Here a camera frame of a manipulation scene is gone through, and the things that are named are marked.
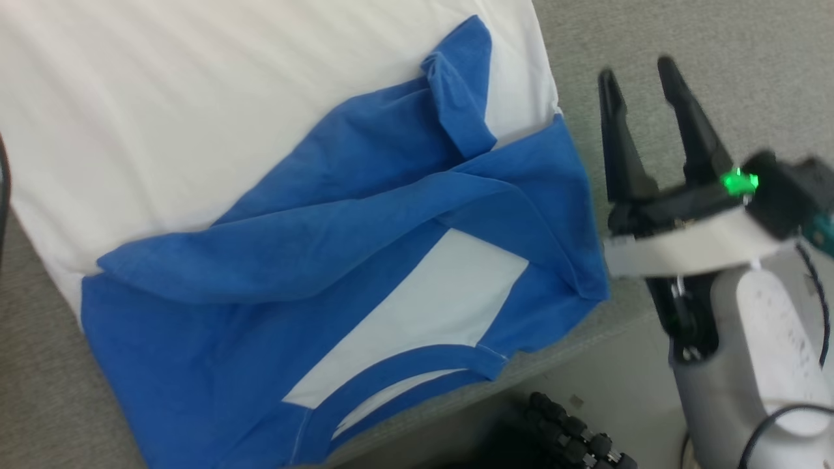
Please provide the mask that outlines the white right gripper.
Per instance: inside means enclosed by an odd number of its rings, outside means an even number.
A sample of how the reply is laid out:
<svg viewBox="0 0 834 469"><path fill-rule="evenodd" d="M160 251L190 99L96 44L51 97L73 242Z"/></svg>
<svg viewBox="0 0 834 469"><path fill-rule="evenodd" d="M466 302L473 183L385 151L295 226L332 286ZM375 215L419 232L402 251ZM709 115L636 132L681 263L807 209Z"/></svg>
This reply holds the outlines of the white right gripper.
<svg viewBox="0 0 834 469"><path fill-rule="evenodd" d="M769 233L747 210L753 196L733 195L718 181L734 163L673 57L660 56L656 65L665 100L677 119L687 186L659 193L629 131L616 74L603 69L597 84L607 197L613 204L622 203L614 206L611 234L603 240L610 275L695 276L786 249L789 239Z"/></svg>

